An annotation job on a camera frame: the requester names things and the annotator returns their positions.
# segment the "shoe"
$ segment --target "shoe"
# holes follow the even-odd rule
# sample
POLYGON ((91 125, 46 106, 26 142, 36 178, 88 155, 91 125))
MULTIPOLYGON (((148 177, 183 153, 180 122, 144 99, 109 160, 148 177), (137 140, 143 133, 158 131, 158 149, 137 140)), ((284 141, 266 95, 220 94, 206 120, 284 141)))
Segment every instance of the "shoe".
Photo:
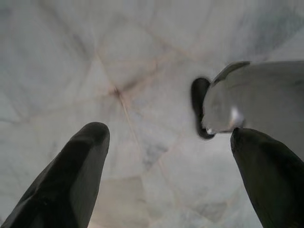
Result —
POLYGON ((204 117, 203 102, 205 95, 210 87, 210 81, 204 77, 199 77, 191 85, 191 102, 196 117, 196 130, 203 139, 212 139, 214 134, 208 134, 206 128, 203 128, 201 121, 204 117))

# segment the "marble floor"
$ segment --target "marble floor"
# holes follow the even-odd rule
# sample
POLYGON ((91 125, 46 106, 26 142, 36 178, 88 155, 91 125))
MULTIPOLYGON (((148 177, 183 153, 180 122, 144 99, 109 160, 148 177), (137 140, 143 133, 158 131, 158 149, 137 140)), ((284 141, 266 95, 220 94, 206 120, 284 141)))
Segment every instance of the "marble floor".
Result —
POLYGON ((229 134, 195 134, 190 85, 304 58, 302 0, 2 0, 0 224, 68 139, 108 125, 91 228, 260 228, 229 134))

